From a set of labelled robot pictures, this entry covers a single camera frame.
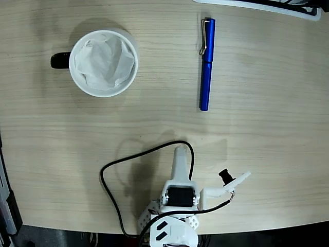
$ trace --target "pen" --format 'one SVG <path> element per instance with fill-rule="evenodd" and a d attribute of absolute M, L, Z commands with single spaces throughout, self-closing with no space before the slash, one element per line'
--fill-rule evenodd
<path fill-rule="evenodd" d="M 212 18 L 202 20 L 203 47 L 200 50 L 200 55 L 202 55 L 203 61 L 201 73 L 200 110 L 204 112 L 208 110 L 209 105 L 211 69 L 214 58 L 215 26 L 216 22 Z"/>

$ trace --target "dark floor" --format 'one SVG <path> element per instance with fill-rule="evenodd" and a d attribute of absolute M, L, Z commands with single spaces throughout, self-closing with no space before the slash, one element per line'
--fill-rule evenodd
<path fill-rule="evenodd" d="M 211 235 L 209 247 L 274 247 L 274 246 L 329 246 L 327 235 L 329 221 L 312 225 L 285 229 Z M 123 235 L 99 234 L 99 247 L 131 247 L 133 240 Z M 53 230 L 32 226 L 22 226 L 14 238 L 17 247 L 27 247 L 34 242 L 35 247 L 89 247 L 90 234 Z"/>

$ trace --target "silver pen clip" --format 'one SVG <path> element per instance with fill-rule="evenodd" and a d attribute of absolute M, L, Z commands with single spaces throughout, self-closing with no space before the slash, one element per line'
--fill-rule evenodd
<path fill-rule="evenodd" d="M 206 27 L 205 27 L 205 23 L 209 22 L 206 19 L 202 19 L 201 20 L 201 29 L 202 29 L 202 47 L 200 49 L 199 54 L 201 56 L 203 56 L 203 54 L 205 53 L 206 49 L 207 49 L 207 38 L 206 38 Z"/>

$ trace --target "tissue paper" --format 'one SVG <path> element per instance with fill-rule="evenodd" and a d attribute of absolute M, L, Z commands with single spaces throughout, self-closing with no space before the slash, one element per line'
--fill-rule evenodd
<path fill-rule="evenodd" d="M 88 86 L 110 90 L 128 79 L 135 63 L 124 40 L 114 34 L 101 34 L 88 40 L 75 55 L 77 71 Z"/>

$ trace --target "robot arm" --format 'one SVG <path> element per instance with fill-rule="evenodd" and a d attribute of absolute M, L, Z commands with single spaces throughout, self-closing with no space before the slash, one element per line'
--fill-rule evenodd
<path fill-rule="evenodd" d="M 233 179 L 227 169 L 220 173 L 225 186 L 222 188 L 204 188 L 199 190 L 194 181 L 190 181 L 187 172 L 186 150 L 177 147 L 171 172 L 171 179 L 166 181 L 160 199 L 153 200 L 138 220 L 141 229 L 159 214 L 171 211 L 191 211 L 191 214 L 165 216 L 150 227 L 150 246 L 198 246 L 196 232 L 199 221 L 195 211 L 206 208 L 207 198 L 220 197 L 224 193 L 234 193 L 235 187 L 242 183 L 250 172 Z"/>

